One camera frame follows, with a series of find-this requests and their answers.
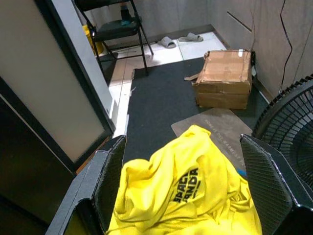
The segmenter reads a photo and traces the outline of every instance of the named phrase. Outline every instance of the yellow shirt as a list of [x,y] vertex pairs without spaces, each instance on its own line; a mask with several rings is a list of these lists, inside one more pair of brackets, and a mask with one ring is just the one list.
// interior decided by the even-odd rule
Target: yellow shirt
[[123,166],[109,235],[261,235],[248,183],[191,126],[150,161]]

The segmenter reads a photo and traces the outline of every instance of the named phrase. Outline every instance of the gray mat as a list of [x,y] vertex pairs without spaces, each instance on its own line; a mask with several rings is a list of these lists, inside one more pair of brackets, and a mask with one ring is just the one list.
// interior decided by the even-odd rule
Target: gray mat
[[251,135],[252,130],[229,109],[209,109],[172,125],[178,137],[191,125],[198,125],[211,132],[214,144],[224,153],[236,169],[245,171],[240,146],[240,134]]

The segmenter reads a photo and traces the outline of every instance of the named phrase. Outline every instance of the cardboard box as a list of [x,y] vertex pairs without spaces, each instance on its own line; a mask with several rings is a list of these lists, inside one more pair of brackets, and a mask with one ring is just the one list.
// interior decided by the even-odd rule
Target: cardboard box
[[245,109],[251,91],[251,53],[211,51],[197,81],[196,101],[202,107]]

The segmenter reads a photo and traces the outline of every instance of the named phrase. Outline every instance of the gray slipper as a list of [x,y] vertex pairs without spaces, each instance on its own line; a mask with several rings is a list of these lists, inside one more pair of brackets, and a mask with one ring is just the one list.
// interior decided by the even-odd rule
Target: gray slipper
[[178,41],[199,43],[203,41],[203,37],[196,35],[194,33],[188,33],[187,37],[178,38]]
[[161,41],[158,41],[159,45],[164,46],[165,48],[175,48],[176,44],[169,37],[164,37]]

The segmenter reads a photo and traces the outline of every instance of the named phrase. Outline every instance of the floor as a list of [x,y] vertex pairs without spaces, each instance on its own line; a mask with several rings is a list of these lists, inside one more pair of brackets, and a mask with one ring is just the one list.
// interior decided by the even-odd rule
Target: floor
[[[203,57],[208,50],[226,49],[213,32],[199,34],[203,37],[200,43],[187,43],[173,40],[177,47],[166,49],[156,43],[151,44],[154,55],[148,46],[144,47],[148,67]],[[140,47],[130,47],[117,51],[119,57],[132,56],[141,53]],[[142,57],[117,60],[112,75],[109,90],[118,105],[118,116],[115,136],[126,134],[128,123],[128,104],[132,95],[131,87],[134,69],[143,68]]]

